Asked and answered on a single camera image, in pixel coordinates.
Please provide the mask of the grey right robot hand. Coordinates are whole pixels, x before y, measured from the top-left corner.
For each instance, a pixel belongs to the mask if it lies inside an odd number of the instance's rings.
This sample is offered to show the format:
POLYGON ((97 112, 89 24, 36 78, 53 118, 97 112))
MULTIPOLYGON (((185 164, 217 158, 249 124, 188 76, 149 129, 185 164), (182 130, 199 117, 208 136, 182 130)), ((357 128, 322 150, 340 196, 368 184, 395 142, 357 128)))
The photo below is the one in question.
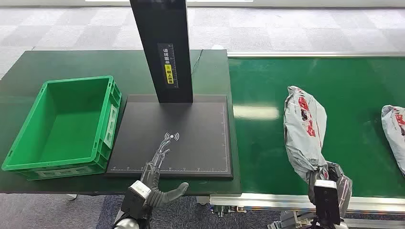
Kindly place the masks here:
MULTIPOLYGON (((334 181, 337 188, 337 202, 339 208, 339 216, 343 218, 347 211, 350 198, 352 196, 352 180, 346 176, 343 172, 341 166, 337 163, 327 161, 328 164, 328 180, 334 181)), ((307 178, 309 179, 308 196, 310 202, 315 206, 318 206, 320 200, 317 201, 316 197, 320 195, 315 194, 315 183, 316 180, 321 179, 321 172, 319 169, 316 171, 311 171, 307 173, 307 178)))

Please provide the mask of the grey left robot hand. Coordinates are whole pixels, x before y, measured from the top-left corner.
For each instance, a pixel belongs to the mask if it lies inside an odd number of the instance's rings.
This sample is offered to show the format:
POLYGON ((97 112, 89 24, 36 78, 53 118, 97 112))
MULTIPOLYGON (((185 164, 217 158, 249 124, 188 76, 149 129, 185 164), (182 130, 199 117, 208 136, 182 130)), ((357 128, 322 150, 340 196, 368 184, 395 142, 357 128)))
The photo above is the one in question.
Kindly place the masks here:
POLYGON ((160 167, 165 159, 165 156, 170 152, 168 145, 172 138, 165 138, 153 158, 145 164, 144 171, 141 176, 141 182, 150 188, 151 192, 146 200, 146 204, 152 208, 162 207, 180 197, 182 197, 189 187, 189 183, 183 182, 176 189, 168 192, 163 192, 159 189, 160 182, 160 167))

